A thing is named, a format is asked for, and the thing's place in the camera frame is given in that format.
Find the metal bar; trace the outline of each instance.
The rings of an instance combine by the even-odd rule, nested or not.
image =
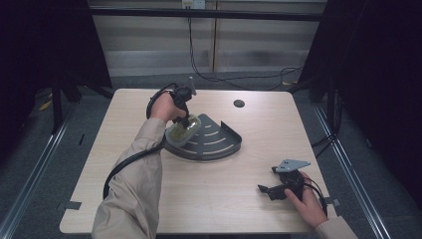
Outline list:
[[[52,134],[55,134],[63,122],[62,110],[62,90],[60,86],[60,79],[57,74],[52,79],[52,94],[53,94],[53,116],[54,124]]]
[[[326,135],[331,135],[331,129],[326,122],[326,115],[323,111],[321,106],[315,107],[316,115],[322,125],[323,130],[325,131]],[[372,227],[373,232],[375,233],[376,238],[384,239],[384,238],[391,238],[389,235],[385,224],[372,203],[369,195],[367,194],[363,184],[361,183],[356,171],[353,168],[341,142],[338,138],[336,138],[331,143],[332,149],[334,150],[335,155],[338,158],[338,162],[340,163],[347,180],[350,183],[351,188],[353,189],[356,198],[362,207],[363,213],[365,214],[370,226]]]
[[[24,215],[25,210],[28,207],[32,196],[34,195],[35,190],[37,189],[37,186],[40,183],[41,178],[44,175],[44,172],[46,171],[47,166],[50,163],[56,148],[59,145],[59,142],[61,141],[62,136],[66,131],[68,122],[73,112],[75,111],[76,105],[77,104],[71,105],[70,112],[68,113],[64,122],[58,128],[58,131],[55,134],[51,135],[46,147],[44,148],[43,153],[41,154],[37,164],[31,172],[31,175],[28,177],[28,180],[26,181],[14,204],[7,212],[4,220],[0,225],[1,239],[12,238],[16,227],[18,226],[22,216]]]
[[[181,18],[221,18],[221,19],[256,19],[320,22],[326,17],[318,13],[280,13],[280,12],[250,12],[203,9],[150,9],[126,7],[83,8],[47,8],[56,14],[89,14],[97,16],[135,16],[135,17],[181,17]]]

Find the beige sleeve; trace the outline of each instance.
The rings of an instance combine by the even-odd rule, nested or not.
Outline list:
[[[159,145],[164,131],[163,120],[147,120],[116,164]],[[161,179],[159,152],[141,158],[119,172],[110,181],[108,197],[97,210],[93,238],[155,238]]]
[[[316,234],[323,239],[352,239],[357,238],[344,219],[339,216],[329,219],[316,228]]]

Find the hand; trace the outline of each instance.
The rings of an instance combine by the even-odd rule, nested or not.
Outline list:
[[[309,178],[304,172],[301,172],[304,178]],[[305,179],[305,183],[311,184],[311,181]],[[313,228],[316,228],[323,222],[327,221],[328,218],[323,213],[322,208],[319,205],[317,197],[314,195],[313,190],[310,187],[304,187],[303,199],[300,201],[295,194],[289,190],[285,190],[286,196],[295,205],[296,209],[301,214],[302,218]]]
[[[161,94],[161,96],[155,101],[151,109],[151,118],[159,118],[164,122],[174,120],[178,117],[184,118],[186,112],[177,108],[174,105],[173,98],[169,92]]]

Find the black cable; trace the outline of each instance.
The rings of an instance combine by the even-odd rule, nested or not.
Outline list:
[[[337,135],[340,131],[341,118],[342,118],[343,102],[338,92],[335,93],[335,118],[333,133]]]
[[[156,99],[161,96],[161,94],[169,89],[171,86],[175,88],[177,88],[177,85],[175,83],[170,83],[167,86],[161,88],[157,93],[155,93],[155,95],[153,97],[150,98],[150,101],[148,103],[148,106],[146,107],[146,118],[149,119],[150,115],[151,115],[151,110],[152,110],[152,105],[155,103]]]
[[[214,77],[206,77],[203,76],[199,71],[198,68],[196,67],[196,63],[195,63],[195,57],[194,57],[194,51],[193,51],[193,41],[192,41],[192,20],[191,18],[188,18],[188,25],[189,25],[189,52],[190,52],[190,62],[191,62],[191,66],[193,71],[195,72],[196,75],[198,75],[199,77],[201,77],[202,79],[209,81],[209,82],[215,82],[215,83],[219,83],[219,82],[224,82],[226,84],[229,84],[233,87],[236,88],[240,88],[242,90],[245,91],[254,91],[254,89],[248,89],[236,84],[231,83],[230,81],[234,81],[234,80],[243,80],[243,79],[270,79],[270,78],[276,78],[276,77],[280,77],[281,80],[280,82],[270,88],[270,89],[266,89],[266,90],[261,90],[261,91],[273,91],[276,88],[278,88],[282,83],[283,83],[283,76],[293,73],[295,71],[301,70],[303,67],[299,67],[299,68],[284,68],[282,70],[280,70],[280,73],[277,75],[271,75],[271,76],[259,76],[259,77],[251,77],[251,76],[247,76],[247,77],[236,77],[236,78],[227,78],[227,79],[220,79],[220,78],[214,78]]]
[[[327,135],[325,137],[323,137],[322,139],[320,139],[317,142],[314,142],[313,144],[311,144],[311,147],[316,147],[316,146],[320,146],[321,144],[325,143],[326,141],[333,141],[333,139],[335,138],[335,135]]]
[[[320,206],[322,208],[322,211],[323,211],[323,213],[325,213],[325,216],[328,216],[328,212],[326,210],[327,205],[326,205],[326,202],[325,202],[325,198],[323,198],[322,191],[320,190],[319,186],[313,180],[311,180],[310,178],[307,178],[307,179],[309,179],[311,182],[313,182],[316,185],[316,187],[312,186],[311,184],[305,183],[305,182],[304,182],[304,186],[308,186],[313,191],[316,192],[316,194],[319,197],[319,202],[320,202]]]
[[[288,93],[290,94],[294,94],[296,92],[298,92],[301,89],[306,88],[308,85],[310,85],[312,82],[316,81],[318,79],[317,76],[310,78],[309,80],[299,83],[293,87],[291,87],[290,89],[287,90]]]
[[[108,175],[106,181],[105,181],[105,186],[103,189],[103,199],[106,199],[106,197],[108,196],[108,192],[109,192],[109,182],[111,181],[111,179],[118,174],[122,169],[124,169],[126,166],[128,166],[129,164],[143,158],[146,157],[147,155],[152,154],[153,152],[159,151],[161,149],[164,148],[165,145],[165,140],[163,139],[161,141],[161,143],[156,146],[156,147],[152,147],[149,149],[146,149],[144,151],[138,152],[130,157],[128,157],[127,159],[125,159],[124,161],[122,161],[121,163],[119,163],[112,171],[111,173]]]
[[[331,145],[332,141],[330,141],[329,143],[326,144],[326,146],[323,147],[323,149],[316,154],[316,158],[318,158],[324,151],[326,151],[326,149]]]

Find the wooden table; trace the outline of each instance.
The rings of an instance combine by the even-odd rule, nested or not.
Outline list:
[[[117,158],[145,121],[157,90],[118,90],[114,94],[71,201],[64,233],[91,233],[103,186]],[[312,229],[288,200],[271,201],[257,185],[281,184],[271,167],[286,158],[309,161],[303,168],[328,196],[293,97],[279,92],[197,91],[192,114],[222,120],[243,139],[236,153],[213,162],[177,157],[165,149],[158,233],[304,233]],[[245,106],[234,106],[236,100]],[[335,216],[328,206],[328,216]]]

